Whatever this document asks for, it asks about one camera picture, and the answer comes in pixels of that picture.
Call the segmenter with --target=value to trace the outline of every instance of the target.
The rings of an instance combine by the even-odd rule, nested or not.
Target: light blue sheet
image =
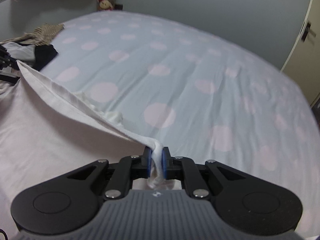
[[[215,159],[292,190],[304,208],[298,232],[320,234],[320,136],[294,82],[235,44],[161,18],[99,12],[65,28],[43,74],[120,111],[128,130],[172,156]]]

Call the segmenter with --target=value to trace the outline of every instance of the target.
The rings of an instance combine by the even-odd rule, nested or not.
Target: door
[[[281,71],[292,78],[312,105],[320,93],[320,0],[311,0],[303,28]]]

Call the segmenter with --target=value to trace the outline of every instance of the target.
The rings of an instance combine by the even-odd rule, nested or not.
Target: black door handle
[[[306,38],[307,38],[307,36],[308,36],[309,33],[310,33],[313,37],[316,37],[316,33],[315,33],[313,30],[311,30],[311,23],[310,23],[310,22],[307,23],[306,28],[304,29],[304,32],[303,32],[303,34],[302,34],[301,40],[302,40],[303,42],[305,42],[305,40],[306,40]]]

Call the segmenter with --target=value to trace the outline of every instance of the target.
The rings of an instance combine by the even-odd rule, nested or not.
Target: bed
[[[148,15],[103,11],[65,23],[42,74],[119,111],[172,156],[215,159],[293,191],[297,232],[320,234],[320,136],[299,87],[217,36]]]

